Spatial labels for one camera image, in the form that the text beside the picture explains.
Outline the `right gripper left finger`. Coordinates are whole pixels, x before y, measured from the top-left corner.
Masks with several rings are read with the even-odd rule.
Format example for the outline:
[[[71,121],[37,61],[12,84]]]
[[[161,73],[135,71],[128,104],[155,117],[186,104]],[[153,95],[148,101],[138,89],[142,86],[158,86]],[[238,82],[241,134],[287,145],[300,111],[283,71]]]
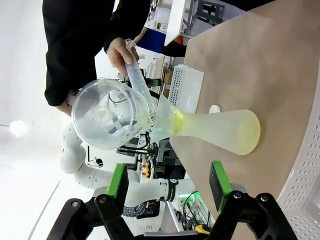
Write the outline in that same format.
[[[95,227],[103,226],[111,240],[142,240],[134,236],[122,218],[129,187],[127,166],[118,163],[104,194],[84,203],[81,199],[67,200],[60,211],[48,240],[86,240]]]

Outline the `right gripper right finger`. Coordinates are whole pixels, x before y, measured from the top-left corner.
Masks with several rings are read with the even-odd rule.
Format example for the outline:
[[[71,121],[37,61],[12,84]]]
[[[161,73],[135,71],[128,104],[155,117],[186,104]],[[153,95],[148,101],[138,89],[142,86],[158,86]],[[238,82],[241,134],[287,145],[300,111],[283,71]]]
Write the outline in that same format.
[[[238,223],[245,223],[257,240],[296,240],[276,199],[264,192],[251,197],[234,190],[221,161],[211,163],[209,185],[219,213],[210,240],[230,240]]]

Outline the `person's right hand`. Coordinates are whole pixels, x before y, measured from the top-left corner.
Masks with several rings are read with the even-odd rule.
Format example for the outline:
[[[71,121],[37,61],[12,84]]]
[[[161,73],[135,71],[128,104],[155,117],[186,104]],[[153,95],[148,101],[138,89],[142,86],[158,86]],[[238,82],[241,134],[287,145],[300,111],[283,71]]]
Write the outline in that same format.
[[[64,102],[62,104],[60,104],[59,106],[56,106],[55,108],[58,109],[60,112],[66,114],[67,116],[71,116],[72,114],[72,99],[76,97],[77,93],[79,92],[78,89],[76,90],[70,90],[67,94],[66,99],[64,100]]]

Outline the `person's left hand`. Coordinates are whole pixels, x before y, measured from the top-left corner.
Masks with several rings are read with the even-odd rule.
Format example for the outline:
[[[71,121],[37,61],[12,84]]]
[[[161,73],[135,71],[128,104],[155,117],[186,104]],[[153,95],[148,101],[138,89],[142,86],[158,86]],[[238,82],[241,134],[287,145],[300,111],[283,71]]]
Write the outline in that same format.
[[[132,64],[134,59],[139,60],[136,49],[132,47],[131,50],[132,52],[127,49],[125,40],[118,37],[110,43],[106,51],[111,65],[125,77],[128,76],[125,64]]]

